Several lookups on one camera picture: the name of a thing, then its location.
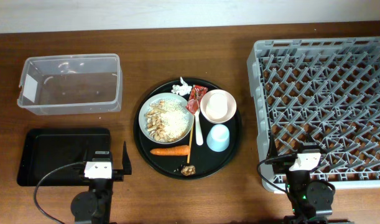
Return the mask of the orange carrot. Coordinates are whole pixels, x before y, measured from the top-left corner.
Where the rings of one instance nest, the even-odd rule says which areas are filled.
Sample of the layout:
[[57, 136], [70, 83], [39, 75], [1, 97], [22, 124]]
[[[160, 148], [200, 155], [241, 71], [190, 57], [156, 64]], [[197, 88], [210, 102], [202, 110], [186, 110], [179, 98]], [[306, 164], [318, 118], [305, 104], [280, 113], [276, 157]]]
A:
[[175, 146], [169, 148], [155, 148], [150, 151], [156, 156], [187, 156], [190, 153], [189, 145]]

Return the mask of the rice and peanuts pile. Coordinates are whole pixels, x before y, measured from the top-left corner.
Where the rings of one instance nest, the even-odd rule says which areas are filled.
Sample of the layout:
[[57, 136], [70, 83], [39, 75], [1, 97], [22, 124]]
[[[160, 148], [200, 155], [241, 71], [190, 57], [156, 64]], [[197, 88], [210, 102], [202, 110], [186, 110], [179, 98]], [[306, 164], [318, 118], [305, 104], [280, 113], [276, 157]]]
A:
[[161, 99], [149, 105], [145, 114], [151, 139], [171, 143], [184, 137], [189, 121], [187, 112], [176, 99]]

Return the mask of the brown walnut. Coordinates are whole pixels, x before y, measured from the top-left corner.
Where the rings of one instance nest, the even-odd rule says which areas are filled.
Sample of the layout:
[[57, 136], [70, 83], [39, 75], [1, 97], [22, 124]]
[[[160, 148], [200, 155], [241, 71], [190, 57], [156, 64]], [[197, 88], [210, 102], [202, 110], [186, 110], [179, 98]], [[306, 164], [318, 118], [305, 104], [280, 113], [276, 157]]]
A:
[[182, 167], [182, 170], [181, 170], [181, 173], [182, 173], [184, 176], [193, 175], [193, 174], [196, 173], [196, 168], [195, 168], [195, 166], [193, 166], [193, 165], [190, 165], [190, 166], [183, 166], [183, 167]]

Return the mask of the light blue cup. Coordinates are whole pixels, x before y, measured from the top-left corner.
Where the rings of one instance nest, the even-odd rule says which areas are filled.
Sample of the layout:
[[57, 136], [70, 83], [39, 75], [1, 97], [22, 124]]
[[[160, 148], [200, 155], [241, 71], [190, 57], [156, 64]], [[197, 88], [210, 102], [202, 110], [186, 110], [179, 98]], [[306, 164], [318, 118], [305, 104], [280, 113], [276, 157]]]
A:
[[229, 129], [223, 124], [214, 125], [206, 137], [206, 143], [212, 151], [225, 151], [229, 146]]

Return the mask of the white tissue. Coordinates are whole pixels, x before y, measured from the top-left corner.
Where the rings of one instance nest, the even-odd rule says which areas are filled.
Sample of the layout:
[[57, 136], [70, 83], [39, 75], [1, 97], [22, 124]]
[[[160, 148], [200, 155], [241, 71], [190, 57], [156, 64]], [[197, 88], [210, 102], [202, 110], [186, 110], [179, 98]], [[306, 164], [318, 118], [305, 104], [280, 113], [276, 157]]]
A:
[[184, 81], [182, 77], [180, 77], [180, 84], [179, 85], [172, 85], [171, 93], [185, 96], [189, 95], [192, 91], [192, 86], [190, 86], [187, 82]]

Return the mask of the red snack wrapper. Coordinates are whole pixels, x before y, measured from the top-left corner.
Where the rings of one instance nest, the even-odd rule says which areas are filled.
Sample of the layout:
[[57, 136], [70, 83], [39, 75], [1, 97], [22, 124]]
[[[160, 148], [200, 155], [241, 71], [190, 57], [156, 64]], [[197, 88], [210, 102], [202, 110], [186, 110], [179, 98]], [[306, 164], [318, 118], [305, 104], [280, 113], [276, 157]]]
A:
[[191, 92], [190, 97], [188, 99], [188, 103], [186, 105], [186, 109], [191, 112], [191, 114], [195, 114], [195, 112], [199, 109], [200, 101], [203, 96], [207, 93], [208, 88], [200, 85], [194, 85]]

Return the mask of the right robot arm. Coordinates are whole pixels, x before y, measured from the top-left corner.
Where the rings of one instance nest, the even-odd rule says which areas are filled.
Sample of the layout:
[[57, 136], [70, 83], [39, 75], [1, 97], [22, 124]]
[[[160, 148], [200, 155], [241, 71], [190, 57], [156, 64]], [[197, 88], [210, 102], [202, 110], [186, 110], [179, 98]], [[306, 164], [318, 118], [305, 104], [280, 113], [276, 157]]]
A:
[[285, 191], [292, 215], [284, 223], [327, 223], [335, 186], [325, 180], [312, 180], [310, 173], [319, 165], [324, 150], [315, 142], [302, 143], [297, 152], [274, 157], [271, 164], [286, 175]]

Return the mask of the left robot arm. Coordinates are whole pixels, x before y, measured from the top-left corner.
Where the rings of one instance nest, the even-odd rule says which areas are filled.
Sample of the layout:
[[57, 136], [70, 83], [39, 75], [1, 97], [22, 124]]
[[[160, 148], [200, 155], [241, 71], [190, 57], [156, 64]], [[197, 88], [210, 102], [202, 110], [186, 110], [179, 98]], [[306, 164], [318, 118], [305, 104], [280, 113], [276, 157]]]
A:
[[122, 168], [113, 169], [111, 151], [95, 151], [91, 158], [84, 157], [80, 177], [88, 182], [88, 190], [79, 193], [71, 202], [70, 209], [75, 223], [105, 224], [110, 222], [113, 185], [132, 174], [127, 146], [123, 144]]

